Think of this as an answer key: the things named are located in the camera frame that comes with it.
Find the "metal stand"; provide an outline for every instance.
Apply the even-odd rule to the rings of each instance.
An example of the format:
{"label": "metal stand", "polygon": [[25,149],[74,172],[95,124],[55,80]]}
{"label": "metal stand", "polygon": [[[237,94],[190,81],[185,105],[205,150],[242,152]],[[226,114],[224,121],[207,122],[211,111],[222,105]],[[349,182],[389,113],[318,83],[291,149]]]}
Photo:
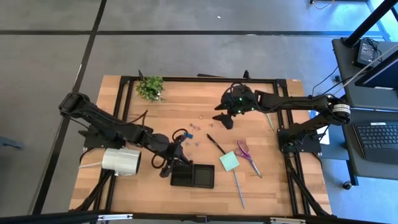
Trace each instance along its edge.
{"label": "metal stand", "polygon": [[343,41],[347,47],[354,47],[357,41],[374,25],[376,24],[394,5],[398,0],[384,0],[379,7],[377,7],[372,14],[359,25],[359,27]]}

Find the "wooden tabletop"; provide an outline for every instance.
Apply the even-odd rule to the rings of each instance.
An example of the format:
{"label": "wooden tabletop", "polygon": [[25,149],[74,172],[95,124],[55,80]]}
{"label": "wooden tabletop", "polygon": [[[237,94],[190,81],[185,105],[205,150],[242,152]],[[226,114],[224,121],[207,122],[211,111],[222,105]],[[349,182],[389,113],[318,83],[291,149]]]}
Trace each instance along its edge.
{"label": "wooden tabletop", "polygon": [[[118,92],[120,77],[105,76],[99,90],[96,104],[112,113]],[[300,80],[287,80],[290,96],[303,96]],[[279,152],[276,132],[267,121],[266,115],[253,111],[234,119],[234,127],[227,130],[219,121],[212,120],[220,114],[214,107],[230,83],[214,82],[165,82],[163,102],[143,100],[137,95],[134,82],[129,108],[128,121],[148,110],[145,125],[171,139],[172,133],[185,128],[193,134],[183,144],[184,154],[196,164],[215,166],[214,189],[176,187],[170,185],[170,177],[160,178],[160,169],[154,169],[150,160],[153,154],[146,149],[128,145],[130,149],[142,152],[139,172],[135,176],[119,176],[113,195],[112,212],[131,213],[174,213],[207,215],[292,215],[289,188],[283,155]],[[271,84],[248,83],[252,90],[273,92]],[[309,119],[308,111],[293,111],[294,121],[302,123]],[[275,129],[278,128],[277,114],[270,114]],[[200,127],[193,129],[190,124]],[[239,157],[240,166],[236,168],[246,209],[243,209],[232,172],[226,172],[220,162],[220,151],[207,139],[210,134],[225,150],[237,148],[236,141],[242,140],[250,148],[250,153],[263,178],[261,179],[250,163]],[[100,162],[104,149],[89,152],[82,165]],[[323,180],[322,168],[312,154],[301,153],[305,183],[317,202],[330,212],[329,199]],[[79,206],[93,190],[98,181],[100,167],[81,169],[78,173],[70,208]],[[101,208],[104,208],[108,186],[104,188]],[[303,212],[300,191],[296,186],[299,211]]]}

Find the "keyboard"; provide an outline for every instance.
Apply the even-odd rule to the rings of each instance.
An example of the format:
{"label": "keyboard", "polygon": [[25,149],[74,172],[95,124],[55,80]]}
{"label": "keyboard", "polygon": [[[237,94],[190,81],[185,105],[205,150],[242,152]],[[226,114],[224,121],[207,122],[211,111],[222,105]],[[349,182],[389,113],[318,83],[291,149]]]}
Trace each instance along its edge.
{"label": "keyboard", "polygon": [[357,123],[353,128],[366,160],[398,164],[398,122]]}

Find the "caster wheel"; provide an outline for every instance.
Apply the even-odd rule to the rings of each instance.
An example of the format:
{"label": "caster wheel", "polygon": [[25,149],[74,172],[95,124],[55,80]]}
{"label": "caster wheel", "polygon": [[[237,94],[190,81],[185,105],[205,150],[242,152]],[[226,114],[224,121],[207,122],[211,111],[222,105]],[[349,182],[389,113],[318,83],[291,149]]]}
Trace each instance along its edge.
{"label": "caster wheel", "polygon": [[346,189],[346,190],[351,189],[352,186],[353,185],[351,184],[350,181],[346,181],[345,183],[343,183],[343,188]]}

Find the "pen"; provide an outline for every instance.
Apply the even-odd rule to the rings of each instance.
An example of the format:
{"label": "pen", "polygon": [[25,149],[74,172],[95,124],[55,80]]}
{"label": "pen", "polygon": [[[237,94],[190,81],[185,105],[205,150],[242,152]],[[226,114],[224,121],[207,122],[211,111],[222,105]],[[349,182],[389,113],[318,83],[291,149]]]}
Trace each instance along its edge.
{"label": "pen", "polygon": [[[212,141],[212,143],[214,143],[214,145],[216,145],[217,148],[225,155],[226,154],[225,151],[217,144],[217,142],[209,134],[206,134],[206,135],[207,135],[207,138],[210,139],[210,141]],[[235,182],[236,182],[236,186],[238,187],[239,197],[241,198],[242,206],[243,206],[243,208],[245,208],[244,201],[243,201],[243,195],[241,192],[241,186],[239,186],[239,182],[238,182],[238,177],[236,176],[235,169],[232,169],[232,171],[234,172]]]}

